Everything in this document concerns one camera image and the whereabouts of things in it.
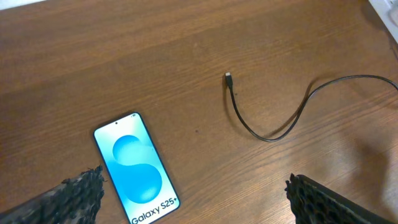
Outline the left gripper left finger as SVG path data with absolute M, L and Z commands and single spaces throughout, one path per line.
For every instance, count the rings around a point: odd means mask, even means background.
M 5 224 L 95 223 L 104 196 L 103 167 L 89 168 L 1 213 Z

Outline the blue Samsung Galaxy smartphone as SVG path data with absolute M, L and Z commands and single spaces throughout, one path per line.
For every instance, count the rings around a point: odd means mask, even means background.
M 93 131 L 130 224 L 153 223 L 180 207 L 180 199 L 142 116 L 133 112 Z

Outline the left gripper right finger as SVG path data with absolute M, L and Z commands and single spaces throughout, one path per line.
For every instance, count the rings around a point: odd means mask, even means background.
M 296 224 L 392 224 L 305 175 L 285 183 Z

